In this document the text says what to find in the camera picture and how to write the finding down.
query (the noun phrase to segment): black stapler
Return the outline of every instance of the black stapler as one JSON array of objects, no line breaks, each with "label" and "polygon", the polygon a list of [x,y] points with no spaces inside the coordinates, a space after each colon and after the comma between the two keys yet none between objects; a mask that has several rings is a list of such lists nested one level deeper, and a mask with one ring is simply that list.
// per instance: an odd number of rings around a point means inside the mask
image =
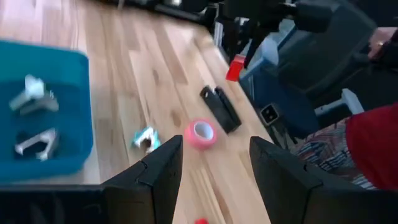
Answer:
[{"label": "black stapler", "polygon": [[242,124],[233,105],[220,87],[211,90],[209,86],[205,86],[200,92],[200,96],[214,114],[225,133],[228,134],[235,131]]}]

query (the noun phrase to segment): red small piece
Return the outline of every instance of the red small piece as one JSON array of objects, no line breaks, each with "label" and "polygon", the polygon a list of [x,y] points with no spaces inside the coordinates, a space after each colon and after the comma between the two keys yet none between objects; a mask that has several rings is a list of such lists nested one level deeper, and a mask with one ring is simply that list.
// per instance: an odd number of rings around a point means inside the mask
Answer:
[{"label": "red small piece", "polygon": [[195,221],[195,224],[209,224],[209,222],[206,220],[206,218],[200,218]]},{"label": "red small piece", "polygon": [[226,79],[230,81],[237,82],[239,80],[239,74],[244,65],[245,57],[243,55],[236,55],[234,60],[231,62],[231,66],[229,66],[228,73],[226,74]]}]

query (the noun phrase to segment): red tape roll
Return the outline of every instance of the red tape roll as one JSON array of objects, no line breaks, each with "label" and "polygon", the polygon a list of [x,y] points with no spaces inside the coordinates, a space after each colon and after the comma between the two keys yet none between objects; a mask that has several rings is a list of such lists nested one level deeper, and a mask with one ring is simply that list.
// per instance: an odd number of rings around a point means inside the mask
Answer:
[{"label": "red tape roll", "polygon": [[184,132],[184,138],[198,150],[208,149],[217,141],[214,127],[204,119],[192,121]]}]

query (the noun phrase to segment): black electronic device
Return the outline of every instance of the black electronic device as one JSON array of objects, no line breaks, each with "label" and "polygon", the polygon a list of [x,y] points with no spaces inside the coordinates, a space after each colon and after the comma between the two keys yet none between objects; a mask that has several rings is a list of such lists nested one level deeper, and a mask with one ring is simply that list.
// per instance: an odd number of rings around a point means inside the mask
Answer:
[{"label": "black electronic device", "polygon": [[398,192],[365,190],[260,137],[250,158],[272,224],[398,223]]},{"label": "black electronic device", "polygon": [[182,147],[182,136],[174,136],[99,185],[0,185],[0,223],[170,224]]},{"label": "black electronic device", "polygon": [[260,118],[266,126],[270,126],[280,118],[280,114],[276,109],[276,106],[271,103],[260,110]]},{"label": "black electronic device", "polygon": [[238,128],[242,122],[236,113],[232,103],[226,96],[223,89],[216,87],[214,91],[205,86],[200,92],[203,101],[209,107],[225,133],[230,133]]}]

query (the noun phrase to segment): wooden table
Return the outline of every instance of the wooden table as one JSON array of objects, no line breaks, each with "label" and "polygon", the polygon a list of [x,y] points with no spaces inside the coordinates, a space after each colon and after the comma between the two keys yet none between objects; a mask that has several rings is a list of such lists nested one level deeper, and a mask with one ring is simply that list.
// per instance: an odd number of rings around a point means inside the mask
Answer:
[{"label": "wooden table", "polygon": [[[95,146],[84,169],[52,184],[95,184],[133,165],[135,131],[148,125],[162,141],[195,118],[216,126],[218,142],[198,152],[184,143],[183,177],[174,223],[269,223],[248,154],[251,136],[270,137],[207,31],[137,9],[88,0],[1,0],[0,37],[85,52],[90,59]],[[221,86],[243,122],[228,136],[199,97]]]}]

